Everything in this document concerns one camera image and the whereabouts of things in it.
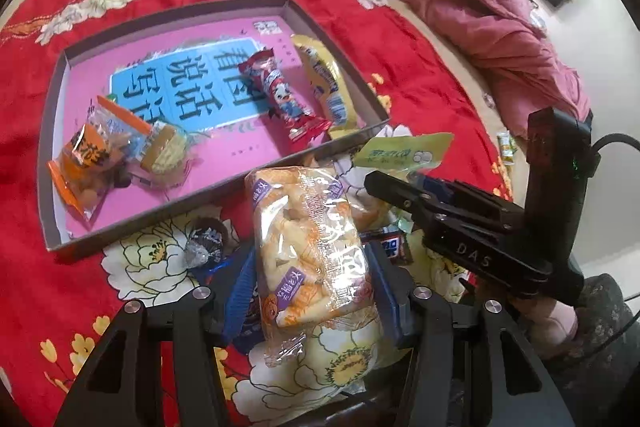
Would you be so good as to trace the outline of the person's right hand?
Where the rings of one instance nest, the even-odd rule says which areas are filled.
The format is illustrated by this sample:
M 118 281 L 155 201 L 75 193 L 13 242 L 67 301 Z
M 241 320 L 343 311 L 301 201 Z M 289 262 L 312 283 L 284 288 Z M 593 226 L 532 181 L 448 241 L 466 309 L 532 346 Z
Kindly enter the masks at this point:
M 518 324 L 539 358 L 549 360 L 570 349 L 578 331 L 578 317 L 573 307 L 544 296 L 512 297 L 510 303 L 520 314 Z

